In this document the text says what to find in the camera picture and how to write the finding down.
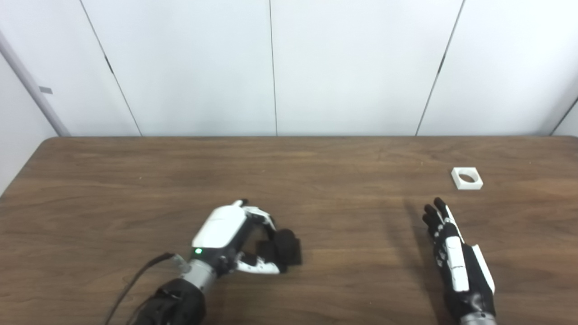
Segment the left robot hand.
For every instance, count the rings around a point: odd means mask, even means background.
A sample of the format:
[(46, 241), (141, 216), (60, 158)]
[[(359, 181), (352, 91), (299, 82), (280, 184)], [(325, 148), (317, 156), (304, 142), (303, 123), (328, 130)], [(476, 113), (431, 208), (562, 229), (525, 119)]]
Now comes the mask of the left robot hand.
[(208, 265), (217, 278), (234, 271), (252, 274), (283, 274), (287, 266), (274, 257), (243, 252), (256, 227), (262, 226), (272, 244), (277, 230), (270, 214), (246, 200), (214, 209), (192, 240), (193, 261)]

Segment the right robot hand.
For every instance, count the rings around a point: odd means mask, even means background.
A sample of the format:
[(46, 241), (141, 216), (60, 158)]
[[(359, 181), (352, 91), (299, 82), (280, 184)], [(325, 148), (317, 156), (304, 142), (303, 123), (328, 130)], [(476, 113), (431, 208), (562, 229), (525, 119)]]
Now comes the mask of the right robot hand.
[(495, 284), (479, 245), (461, 235), (449, 206), (436, 197), (425, 205), (432, 253), (444, 284), (444, 302), (458, 325), (495, 325)]

